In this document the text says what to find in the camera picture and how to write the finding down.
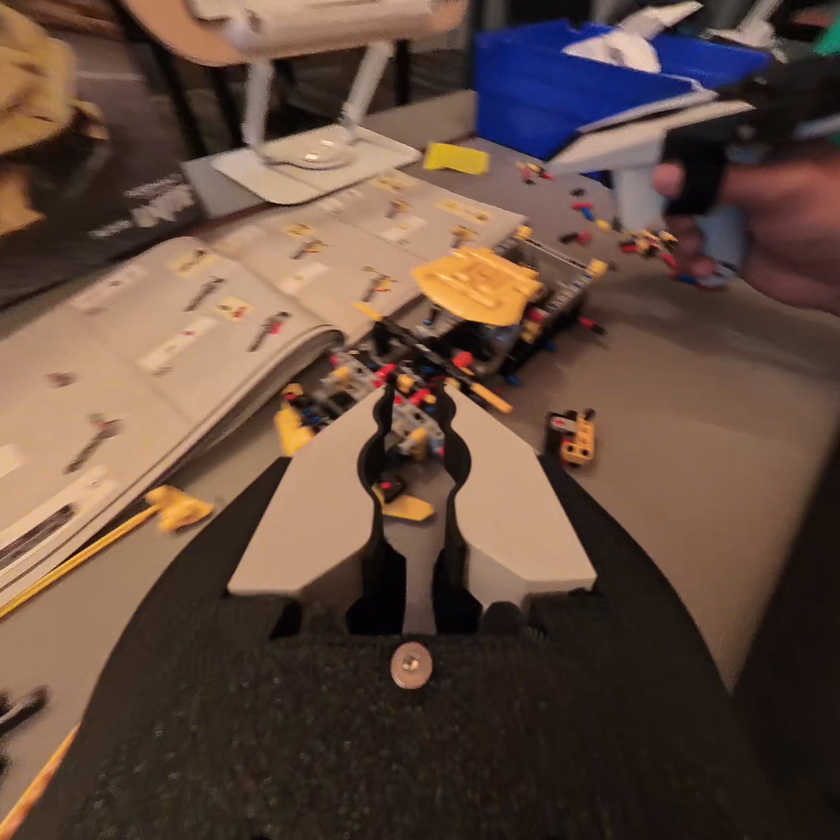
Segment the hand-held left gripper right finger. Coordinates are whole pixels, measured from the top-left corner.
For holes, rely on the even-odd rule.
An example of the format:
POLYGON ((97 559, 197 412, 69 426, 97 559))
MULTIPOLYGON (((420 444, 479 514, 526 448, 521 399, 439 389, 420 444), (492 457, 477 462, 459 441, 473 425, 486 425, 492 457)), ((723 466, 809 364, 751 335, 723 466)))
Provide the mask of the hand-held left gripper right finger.
POLYGON ((434 567, 438 634, 468 635, 495 604, 591 592, 597 580, 535 450, 468 396, 445 385, 436 419, 453 486, 434 567))

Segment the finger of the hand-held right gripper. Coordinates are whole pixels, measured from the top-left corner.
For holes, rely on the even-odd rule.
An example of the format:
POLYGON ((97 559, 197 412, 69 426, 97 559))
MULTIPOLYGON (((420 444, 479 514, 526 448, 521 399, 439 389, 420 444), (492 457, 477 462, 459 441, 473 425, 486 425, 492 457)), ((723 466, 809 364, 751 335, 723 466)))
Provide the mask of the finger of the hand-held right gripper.
POLYGON ((676 97, 651 101, 634 108, 616 113, 610 117, 589 122, 576 130, 578 136, 586 136, 608 130, 620 129, 661 119, 684 111, 695 109, 718 99, 718 92, 704 87, 695 87, 676 97))
POLYGON ((738 117, 753 110, 754 106, 742 100, 716 100, 584 133, 547 162, 547 173, 568 175, 650 167, 661 161, 670 131, 738 117))

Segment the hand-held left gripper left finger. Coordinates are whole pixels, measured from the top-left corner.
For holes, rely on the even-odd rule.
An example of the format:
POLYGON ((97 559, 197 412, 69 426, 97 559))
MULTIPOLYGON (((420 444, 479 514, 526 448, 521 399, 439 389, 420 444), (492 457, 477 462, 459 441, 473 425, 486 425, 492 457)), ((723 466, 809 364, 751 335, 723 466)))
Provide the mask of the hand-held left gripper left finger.
POLYGON ((352 634, 403 630, 406 560, 385 537, 374 490, 394 400, 392 387, 374 389, 292 456, 229 594, 321 604, 352 634))

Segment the pile of small connector pins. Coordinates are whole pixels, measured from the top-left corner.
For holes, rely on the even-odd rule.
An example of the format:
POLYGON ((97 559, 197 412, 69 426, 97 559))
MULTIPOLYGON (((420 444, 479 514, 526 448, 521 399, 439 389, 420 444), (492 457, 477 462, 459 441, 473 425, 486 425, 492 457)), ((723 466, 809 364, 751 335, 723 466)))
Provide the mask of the pile of small connector pins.
POLYGON ((672 280, 700 288, 700 282, 696 278, 682 274, 677 269, 674 257, 677 245, 676 236, 664 228, 626 228, 617 215, 610 219, 599 216, 590 198, 590 191, 591 189, 586 185, 576 185, 569 190, 572 200, 570 210, 580 217, 581 224, 575 229, 564 230, 557 234, 554 239, 557 245, 584 248, 592 242, 596 231, 615 235, 618 237, 614 243, 615 247, 622 254, 637 256, 640 259, 660 259, 667 266, 672 280))

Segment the small yellow black brick assembly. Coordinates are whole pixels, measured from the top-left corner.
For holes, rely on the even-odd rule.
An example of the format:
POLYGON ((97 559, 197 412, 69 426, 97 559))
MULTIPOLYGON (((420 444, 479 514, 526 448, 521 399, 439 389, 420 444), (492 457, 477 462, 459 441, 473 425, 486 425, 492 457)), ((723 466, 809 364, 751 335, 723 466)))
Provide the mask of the small yellow black brick assembly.
POLYGON ((565 467, 588 465, 595 456, 595 410, 548 412, 542 453, 565 467))

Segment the yellow black brick car model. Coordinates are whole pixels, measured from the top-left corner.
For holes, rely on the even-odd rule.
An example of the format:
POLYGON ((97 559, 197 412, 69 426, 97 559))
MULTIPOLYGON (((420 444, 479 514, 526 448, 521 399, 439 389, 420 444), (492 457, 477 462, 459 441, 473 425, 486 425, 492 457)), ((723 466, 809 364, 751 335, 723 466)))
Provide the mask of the yellow black brick car model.
POLYGON ((434 418, 438 387, 450 384, 479 407, 509 413, 498 384, 519 384, 520 369, 537 352, 553 350, 559 332, 580 327, 605 335, 584 307, 595 282, 613 267, 512 238, 495 249, 463 246, 414 269, 429 305, 425 320, 408 328, 369 299, 357 302, 372 319, 369 336, 332 352, 332 370, 316 391, 290 384, 282 393, 275 416, 282 454, 294 456, 366 396, 392 385, 392 431, 374 492, 387 517, 425 522, 434 508, 407 493, 401 471, 410 461, 443 457, 443 432, 434 418))

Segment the grey desk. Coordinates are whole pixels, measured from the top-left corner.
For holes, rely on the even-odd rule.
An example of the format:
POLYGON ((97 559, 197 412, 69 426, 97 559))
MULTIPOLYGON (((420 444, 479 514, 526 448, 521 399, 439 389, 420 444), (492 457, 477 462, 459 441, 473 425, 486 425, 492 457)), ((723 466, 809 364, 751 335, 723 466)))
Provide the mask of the grey desk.
MULTIPOLYGON (((596 463, 576 471, 688 607, 735 687, 838 425, 838 320, 742 283, 697 290, 655 259, 617 257, 590 317, 567 333, 502 421, 530 445, 548 410, 596 410, 596 463)), ((2 692, 49 705, 2 747, 2 817, 79 723, 130 618, 204 522, 164 535, 147 521, 2 619, 2 692)))

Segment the person's right hand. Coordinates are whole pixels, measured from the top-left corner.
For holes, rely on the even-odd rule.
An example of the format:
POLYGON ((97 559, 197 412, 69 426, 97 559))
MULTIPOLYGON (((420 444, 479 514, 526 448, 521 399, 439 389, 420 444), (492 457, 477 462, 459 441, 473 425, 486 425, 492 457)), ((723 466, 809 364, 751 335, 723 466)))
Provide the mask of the person's right hand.
POLYGON ((732 164, 718 198, 743 212, 740 277, 765 297, 839 315, 839 150, 795 143, 763 164, 732 164))

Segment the white crumpled paper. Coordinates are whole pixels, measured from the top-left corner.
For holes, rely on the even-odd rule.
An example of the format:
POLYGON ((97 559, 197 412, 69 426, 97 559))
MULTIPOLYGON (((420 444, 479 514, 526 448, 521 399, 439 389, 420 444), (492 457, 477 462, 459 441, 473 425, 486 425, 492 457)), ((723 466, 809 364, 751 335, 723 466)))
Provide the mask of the white crumpled paper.
POLYGON ((625 17, 604 35, 576 41, 563 47, 563 53, 614 67, 650 74, 662 70, 653 38, 697 13, 703 3, 688 1, 662 7, 646 7, 625 17))

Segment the blue plastic bin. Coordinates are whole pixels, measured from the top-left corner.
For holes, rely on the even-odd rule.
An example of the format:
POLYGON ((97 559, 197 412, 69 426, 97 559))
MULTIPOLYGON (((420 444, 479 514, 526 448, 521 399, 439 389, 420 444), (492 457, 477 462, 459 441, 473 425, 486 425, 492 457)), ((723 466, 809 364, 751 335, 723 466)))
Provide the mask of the blue plastic bin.
POLYGON ((683 35, 633 36, 647 65, 615 65, 580 55, 579 44, 615 42, 615 26, 567 19, 485 31, 474 40, 476 132, 484 140, 547 161, 578 130, 701 88, 715 91, 764 70, 758 49, 683 35))

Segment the yellow flat card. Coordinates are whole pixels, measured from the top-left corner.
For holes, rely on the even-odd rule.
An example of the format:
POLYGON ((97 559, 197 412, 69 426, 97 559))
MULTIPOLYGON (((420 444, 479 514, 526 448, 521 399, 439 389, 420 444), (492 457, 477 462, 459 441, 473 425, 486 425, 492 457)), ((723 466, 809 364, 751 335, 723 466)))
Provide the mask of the yellow flat card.
POLYGON ((490 154, 482 150, 452 143, 432 142, 427 146, 423 159, 426 172, 457 172, 481 176, 490 170, 490 154))

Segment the open instruction booklet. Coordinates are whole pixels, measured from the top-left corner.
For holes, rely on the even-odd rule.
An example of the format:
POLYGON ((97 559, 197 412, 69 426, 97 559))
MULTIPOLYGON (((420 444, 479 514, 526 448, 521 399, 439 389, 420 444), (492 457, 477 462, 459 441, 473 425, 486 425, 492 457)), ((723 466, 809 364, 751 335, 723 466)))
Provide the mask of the open instruction booklet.
POLYGON ((525 216, 401 171, 155 246, 2 340, 2 605, 196 448, 420 296, 413 270, 525 216))

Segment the long yellow rod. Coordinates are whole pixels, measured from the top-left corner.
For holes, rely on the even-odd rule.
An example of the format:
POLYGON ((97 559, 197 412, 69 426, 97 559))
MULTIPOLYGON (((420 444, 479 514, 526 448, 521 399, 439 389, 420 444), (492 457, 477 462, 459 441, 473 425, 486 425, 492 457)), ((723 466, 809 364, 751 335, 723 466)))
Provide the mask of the long yellow rod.
POLYGON ((1 620, 4 620, 12 612, 16 611, 20 606, 35 598, 41 592, 50 588, 54 583, 57 583, 62 577, 69 572, 74 571, 89 559, 96 556, 101 551, 104 551, 123 537, 127 536, 131 531, 137 529, 152 517, 161 512, 161 506, 152 505, 145 510, 137 513, 132 518, 120 524, 117 528, 111 530, 85 549, 78 551, 69 557, 64 563, 57 568, 47 573, 42 579, 30 585, 26 590, 16 595, 10 602, 5 604, 1 609, 1 620))

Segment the instruction sign on white stand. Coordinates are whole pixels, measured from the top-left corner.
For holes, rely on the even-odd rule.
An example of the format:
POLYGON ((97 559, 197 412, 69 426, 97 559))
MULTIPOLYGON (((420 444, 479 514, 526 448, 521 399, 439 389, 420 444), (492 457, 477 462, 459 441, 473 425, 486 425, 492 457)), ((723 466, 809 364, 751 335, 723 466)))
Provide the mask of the instruction sign on white stand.
POLYGON ((137 1, 135 21, 171 53, 202 67, 247 66, 243 149, 213 168, 267 203, 309 203, 418 159, 412 147, 361 127, 399 41, 460 26, 468 2, 137 1), (266 140, 279 59, 364 48, 336 124, 266 140))

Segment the dark toy car box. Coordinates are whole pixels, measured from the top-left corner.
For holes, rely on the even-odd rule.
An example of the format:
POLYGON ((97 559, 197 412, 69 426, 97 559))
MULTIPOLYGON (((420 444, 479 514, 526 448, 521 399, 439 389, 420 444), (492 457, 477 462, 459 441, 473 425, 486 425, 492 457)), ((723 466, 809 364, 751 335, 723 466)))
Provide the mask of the dark toy car box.
POLYGON ((1 305, 198 222, 173 58, 123 2, 1 2, 1 305))

